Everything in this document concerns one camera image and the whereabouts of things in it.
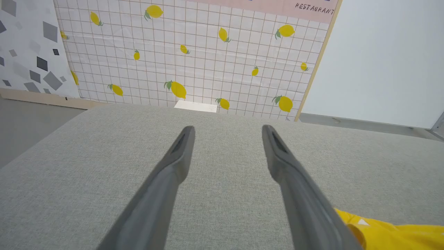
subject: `baseboard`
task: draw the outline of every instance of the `baseboard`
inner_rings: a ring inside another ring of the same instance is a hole
[[[61,97],[47,93],[35,93],[24,90],[16,89],[3,89],[0,88],[0,95],[4,99],[28,101],[35,103],[42,103],[55,106],[63,106],[75,109],[92,109],[96,106],[106,105],[107,103],[90,101],[79,98]]]

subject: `gray square pattern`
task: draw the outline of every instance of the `gray square pattern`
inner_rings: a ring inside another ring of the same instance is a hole
[[[13,0],[2,0],[1,9],[13,16],[16,16],[17,3]]]
[[[6,31],[6,27],[3,25],[3,23],[0,20],[0,33],[2,33],[3,31]]]
[[[24,85],[28,89],[28,91],[40,93],[40,90],[37,88],[37,86],[33,82],[27,82],[27,83],[24,83]]]
[[[9,81],[8,81],[8,80],[3,80],[3,82],[5,83],[5,85],[6,85],[6,86],[8,86],[8,87],[10,87],[10,86],[11,86],[11,84],[9,83]]]
[[[12,64],[12,70],[14,73],[23,79],[29,80],[29,69],[27,69],[25,66],[21,65],[18,62],[14,62]]]
[[[58,90],[62,86],[62,82],[51,71],[43,77],[43,80],[54,90]]]
[[[43,58],[37,57],[37,67],[44,71],[48,71],[48,61]]]
[[[23,29],[23,26],[20,22],[16,22],[15,25],[16,25],[17,29],[19,29],[19,30]]]
[[[36,72],[30,70],[29,77],[31,78],[31,80],[40,83],[40,74],[39,73],[36,73]]]
[[[40,46],[40,44],[36,43],[36,41],[31,40],[31,41],[29,42],[29,48],[30,48],[32,51],[34,51],[36,54],[38,54],[38,53],[40,53],[40,48],[41,48],[41,46]]]
[[[16,56],[17,56],[16,51],[13,50],[13,49],[11,49],[11,50],[9,51],[9,53],[11,54],[12,57],[16,57]]]
[[[43,22],[43,36],[48,38],[49,40],[57,42],[57,30],[58,28],[56,26],[47,22]]]
[[[27,8],[29,11],[33,11],[33,10],[37,9],[37,6],[36,6],[36,4],[34,3],[34,0],[26,0],[26,1],[24,1],[24,3],[25,3],[25,5],[26,5],[26,8]]]

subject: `pink banner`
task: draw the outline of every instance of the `pink banner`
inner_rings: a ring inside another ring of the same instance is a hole
[[[330,23],[337,0],[196,0],[232,8],[296,17],[316,22]]]

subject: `white wall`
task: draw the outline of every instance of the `white wall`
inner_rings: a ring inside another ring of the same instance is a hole
[[[443,10],[343,0],[302,112],[431,128],[444,112]]]

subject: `gray floor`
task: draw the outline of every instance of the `gray floor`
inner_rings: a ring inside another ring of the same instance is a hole
[[[83,111],[0,97],[0,168]]]
[[[83,111],[83,109],[6,100],[0,97],[0,168]],[[403,134],[440,141],[439,138],[424,129],[410,129],[400,126],[345,119],[337,120],[331,117],[309,114],[302,114],[300,121],[304,123]]]

